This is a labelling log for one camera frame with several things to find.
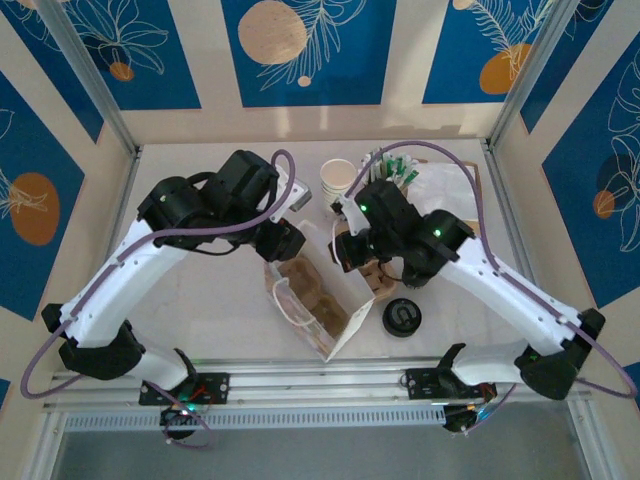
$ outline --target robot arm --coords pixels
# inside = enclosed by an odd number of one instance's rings
[[[548,398],[566,397],[590,346],[565,323],[571,322],[595,339],[605,321],[600,313],[580,313],[551,298],[499,259],[492,262],[481,240],[464,222],[444,210],[421,216],[392,182],[367,185],[355,200],[345,200],[341,209],[350,226],[350,232],[336,238],[338,261],[345,271],[371,258],[384,262],[401,257],[405,285],[419,288],[441,275],[478,297],[522,333],[525,340],[508,345],[454,345],[445,357],[457,380],[465,385],[524,382]],[[534,296],[553,304],[560,316],[542,307]]]
[[[50,332],[62,322],[73,320],[60,349],[65,366],[100,380],[126,374],[165,390],[174,390],[185,382],[193,385],[195,370],[184,353],[144,339],[126,320],[127,314],[190,251],[216,238],[227,240],[234,249],[249,244],[266,261],[294,257],[305,239],[282,216],[287,209],[297,210],[309,200],[309,188],[296,181],[270,219],[249,230],[217,237],[165,237],[143,245],[126,261],[119,262],[118,258],[133,243],[158,230],[219,227],[250,220],[282,195],[287,181],[287,174],[279,167],[239,150],[217,173],[204,172],[188,179],[171,177],[158,183],[138,207],[138,217],[121,244],[87,287],[64,305],[45,307],[43,317]],[[111,275],[90,292],[96,279],[114,265]],[[74,308],[89,292],[89,300],[74,318]]]

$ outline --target paper bag handle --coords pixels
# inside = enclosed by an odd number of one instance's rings
[[[286,318],[289,323],[291,323],[296,327],[306,327],[307,325],[311,325],[313,322],[315,322],[316,320],[315,318],[311,318],[310,320],[303,323],[298,323],[292,318],[290,318],[289,315],[287,315],[287,312],[284,311],[284,308],[282,308],[282,305],[280,304],[280,300],[278,300],[278,296],[276,295],[276,288],[278,288],[278,284],[282,282],[285,282],[287,286],[289,285],[289,279],[287,277],[281,278],[280,280],[273,283],[273,287],[271,287],[271,293],[273,295],[273,300],[276,302],[276,305],[278,306],[278,309],[282,312],[282,315],[284,315],[284,318]]]

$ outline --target white paper cup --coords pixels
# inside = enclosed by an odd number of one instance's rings
[[[324,208],[331,211],[331,204],[349,187],[356,179],[358,170],[348,160],[334,158],[325,162],[320,169],[320,183],[322,184],[322,198]]]

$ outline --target box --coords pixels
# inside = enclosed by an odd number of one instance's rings
[[[265,287],[283,318],[328,362],[358,331],[374,293],[360,272],[345,273],[333,263],[329,232],[307,221],[298,229],[307,239],[302,250],[292,263],[266,263]]]

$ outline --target ventilation grille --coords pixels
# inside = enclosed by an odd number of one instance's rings
[[[438,406],[297,408],[297,409],[220,409],[201,415],[217,430],[263,428],[378,427],[442,425],[444,410]],[[75,413],[69,415],[66,432],[116,432],[157,430],[159,412]],[[172,430],[199,428],[192,421]]]

